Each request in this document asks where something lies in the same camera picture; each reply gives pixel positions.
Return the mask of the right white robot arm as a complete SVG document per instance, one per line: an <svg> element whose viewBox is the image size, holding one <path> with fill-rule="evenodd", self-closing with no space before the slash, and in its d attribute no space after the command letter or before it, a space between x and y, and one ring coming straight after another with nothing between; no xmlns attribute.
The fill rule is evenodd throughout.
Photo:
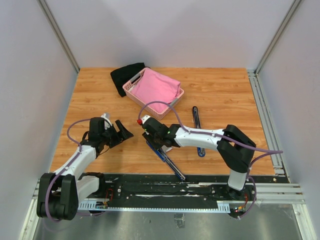
<svg viewBox="0 0 320 240"><path fill-rule="evenodd" d="M245 193L245 182L256 144L234 125L225 129L207 130L179 124L169 127L145 115L137 120L144 129L143 137L156 149L197 147L217 151L230 169L226 193L232 200Z"/></svg>

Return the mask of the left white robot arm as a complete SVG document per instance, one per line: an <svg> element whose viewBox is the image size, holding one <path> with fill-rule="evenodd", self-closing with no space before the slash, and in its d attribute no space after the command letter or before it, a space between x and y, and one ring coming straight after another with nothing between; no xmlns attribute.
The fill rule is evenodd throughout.
<svg viewBox="0 0 320 240"><path fill-rule="evenodd" d="M59 169L44 173L39 180L36 214L53 222L72 220L79 204L88 196L101 198L107 193L105 176L100 172L85 173L97 157L134 135L120 120L112 124L107 114L88 119L89 130L77 145L74 154Z"/></svg>

